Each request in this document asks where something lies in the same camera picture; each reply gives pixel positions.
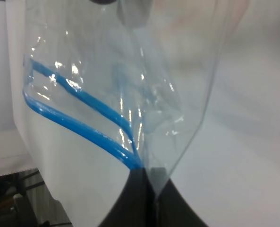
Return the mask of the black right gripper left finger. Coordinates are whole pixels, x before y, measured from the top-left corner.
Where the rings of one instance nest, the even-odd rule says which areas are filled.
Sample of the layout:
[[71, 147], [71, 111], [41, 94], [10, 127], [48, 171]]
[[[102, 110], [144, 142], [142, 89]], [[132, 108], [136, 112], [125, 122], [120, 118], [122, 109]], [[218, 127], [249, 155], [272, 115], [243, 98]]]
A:
[[155, 193], [145, 169], [132, 169], [116, 203], [101, 227], [155, 227]]

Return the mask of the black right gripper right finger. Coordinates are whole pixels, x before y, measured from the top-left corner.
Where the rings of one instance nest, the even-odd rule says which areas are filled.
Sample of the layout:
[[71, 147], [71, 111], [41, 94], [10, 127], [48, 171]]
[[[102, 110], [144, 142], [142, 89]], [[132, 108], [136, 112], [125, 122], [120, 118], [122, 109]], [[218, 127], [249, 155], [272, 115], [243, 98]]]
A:
[[206, 227], [183, 199], [165, 168], [148, 171], [149, 227]]

